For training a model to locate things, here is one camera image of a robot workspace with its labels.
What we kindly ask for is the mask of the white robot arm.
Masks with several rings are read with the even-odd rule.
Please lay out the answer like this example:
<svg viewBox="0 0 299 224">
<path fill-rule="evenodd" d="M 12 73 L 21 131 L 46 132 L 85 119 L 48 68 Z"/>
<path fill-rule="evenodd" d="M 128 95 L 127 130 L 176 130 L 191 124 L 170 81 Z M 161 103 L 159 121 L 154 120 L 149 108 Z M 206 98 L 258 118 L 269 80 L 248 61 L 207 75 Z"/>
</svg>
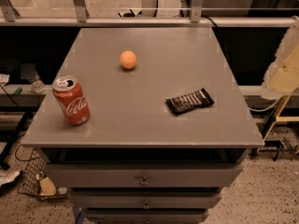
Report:
<svg viewBox="0 0 299 224">
<path fill-rule="evenodd" d="M 261 85 L 261 96 L 275 100 L 299 88 L 299 18 L 283 36 Z"/>
</svg>

